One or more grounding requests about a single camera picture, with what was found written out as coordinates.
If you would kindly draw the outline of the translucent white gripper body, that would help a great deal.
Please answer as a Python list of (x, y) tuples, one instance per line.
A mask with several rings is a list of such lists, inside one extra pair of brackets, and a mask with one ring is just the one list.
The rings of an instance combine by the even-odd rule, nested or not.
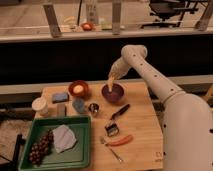
[(130, 70), (130, 68), (131, 66), (128, 63), (126, 63), (122, 57), (120, 57), (111, 66), (109, 77), (118, 80), (124, 77)]

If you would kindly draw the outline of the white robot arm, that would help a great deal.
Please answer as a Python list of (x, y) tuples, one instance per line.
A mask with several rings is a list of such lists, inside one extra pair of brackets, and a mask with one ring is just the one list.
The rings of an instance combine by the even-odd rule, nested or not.
[(108, 85), (134, 68), (163, 103), (163, 171), (213, 171), (210, 106), (150, 65), (145, 60), (147, 53), (144, 45), (125, 45), (111, 67)]

